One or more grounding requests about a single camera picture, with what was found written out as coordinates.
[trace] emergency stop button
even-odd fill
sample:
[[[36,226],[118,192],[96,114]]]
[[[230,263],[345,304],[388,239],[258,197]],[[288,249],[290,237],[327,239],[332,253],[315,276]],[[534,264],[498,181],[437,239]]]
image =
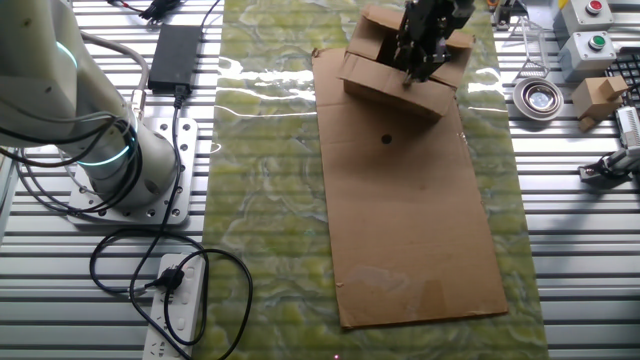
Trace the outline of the emergency stop button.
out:
[[[600,14],[600,11],[602,11],[602,3],[600,1],[598,0],[589,1],[589,4],[587,4],[587,12],[590,15],[596,16]]]

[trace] plug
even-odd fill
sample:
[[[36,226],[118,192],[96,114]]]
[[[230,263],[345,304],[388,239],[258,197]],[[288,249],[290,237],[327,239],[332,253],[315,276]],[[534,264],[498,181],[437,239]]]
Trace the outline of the plug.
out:
[[[145,287],[162,286],[169,291],[175,291],[184,279],[184,271],[178,270],[175,267],[165,269],[159,278],[145,285]]]

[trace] mounting plate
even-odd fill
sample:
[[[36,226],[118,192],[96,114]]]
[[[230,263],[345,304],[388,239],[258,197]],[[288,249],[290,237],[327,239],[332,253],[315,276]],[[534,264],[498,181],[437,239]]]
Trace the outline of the mounting plate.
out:
[[[171,121],[172,119],[145,119],[145,124],[149,130],[164,136],[169,143],[171,141]],[[176,194],[172,215],[169,216],[169,225],[180,225],[189,214],[189,197],[191,195],[191,180],[193,179],[193,165],[195,162],[196,142],[198,139],[198,123],[193,119],[181,118],[178,122],[178,144],[187,144],[186,150],[180,150],[182,165],[185,170],[180,178],[180,188]],[[89,184],[89,178],[84,170],[78,166],[75,174],[76,179],[81,184]],[[159,225],[162,222],[166,210],[165,202],[171,195],[173,186],[159,197],[154,203],[138,208],[114,208],[105,212],[87,214],[80,219],[75,216],[68,216],[69,221],[75,225]],[[77,208],[87,208],[91,204],[98,204],[102,200],[93,194],[82,191],[74,187],[71,192],[69,205]]]

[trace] power adapter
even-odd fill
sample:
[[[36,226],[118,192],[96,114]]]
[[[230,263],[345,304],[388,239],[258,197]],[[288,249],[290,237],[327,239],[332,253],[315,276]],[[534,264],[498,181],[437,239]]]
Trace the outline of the power adapter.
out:
[[[199,26],[163,24],[149,73],[149,89],[154,94],[173,95],[176,87],[183,86],[186,94],[191,94],[201,44]]]

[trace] small cardboard box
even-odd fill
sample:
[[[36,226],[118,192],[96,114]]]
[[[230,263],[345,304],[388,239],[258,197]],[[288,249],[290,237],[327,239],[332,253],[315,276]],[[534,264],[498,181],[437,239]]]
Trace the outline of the small cardboard box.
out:
[[[475,39],[455,31],[447,40],[451,61],[434,72],[431,81],[404,87],[406,73],[393,67],[402,16],[400,12],[367,5],[361,12],[338,77],[344,80],[344,91],[349,94],[438,120],[451,107]]]
[[[620,91],[618,83],[619,81],[616,78],[584,79],[576,91],[571,94],[573,108],[578,119],[585,117],[590,117],[596,121],[607,119],[612,112],[622,105],[620,96],[614,97],[613,100],[608,100],[613,94]]]

